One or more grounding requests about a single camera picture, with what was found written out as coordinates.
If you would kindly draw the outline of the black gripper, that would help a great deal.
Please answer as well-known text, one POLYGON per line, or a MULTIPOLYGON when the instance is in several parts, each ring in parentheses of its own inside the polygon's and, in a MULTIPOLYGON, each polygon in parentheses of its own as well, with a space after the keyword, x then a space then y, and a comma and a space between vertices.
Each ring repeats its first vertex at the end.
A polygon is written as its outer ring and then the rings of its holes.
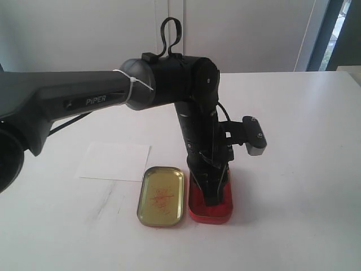
POLYGON ((221 204, 223 190, 228 183, 229 150, 226 132, 218 120, 217 107, 223 111, 226 120, 230 121, 220 102, 208 112, 203 112, 196 102, 176 103, 176 113, 187 150, 187 165, 205 205, 221 204))

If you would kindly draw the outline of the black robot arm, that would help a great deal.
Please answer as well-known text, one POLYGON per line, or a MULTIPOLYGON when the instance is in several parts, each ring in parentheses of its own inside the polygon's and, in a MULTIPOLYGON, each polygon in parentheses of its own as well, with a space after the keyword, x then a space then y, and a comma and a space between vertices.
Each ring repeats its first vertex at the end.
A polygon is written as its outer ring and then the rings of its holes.
POLYGON ((1 189, 20 173, 24 153, 39 155, 55 121, 126 105, 140 111, 174 104, 187 164, 205 203, 223 200, 230 145, 218 121, 220 72, 208 58, 175 54, 127 60, 119 70, 1 72, 1 189))

